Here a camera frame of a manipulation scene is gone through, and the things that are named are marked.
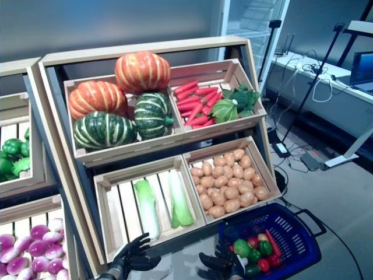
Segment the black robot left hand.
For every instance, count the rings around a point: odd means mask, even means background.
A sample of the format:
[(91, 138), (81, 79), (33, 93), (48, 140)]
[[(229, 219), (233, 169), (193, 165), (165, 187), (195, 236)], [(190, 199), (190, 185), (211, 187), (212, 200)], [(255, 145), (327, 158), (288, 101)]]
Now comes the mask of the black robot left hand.
[(126, 244), (119, 253), (116, 254), (112, 262), (113, 268), (118, 268), (122, 273), (122, 278), (127, 279), (131, 271), (150, 271), (157, 267), (161, 257), (149, 257), (146, 254), (150, 248), (149, 233), (144, 233)]

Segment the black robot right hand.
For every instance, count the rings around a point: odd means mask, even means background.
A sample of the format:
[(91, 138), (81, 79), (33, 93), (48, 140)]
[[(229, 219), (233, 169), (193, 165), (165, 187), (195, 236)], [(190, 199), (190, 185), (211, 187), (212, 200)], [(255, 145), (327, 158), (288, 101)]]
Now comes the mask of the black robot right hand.
[(244, 279), (245, 267), (221, 239), (216, 244), (214, 255), (200, 252), (199, 259), (207, 267), (207, 271), (198, 271), (203, 279)]

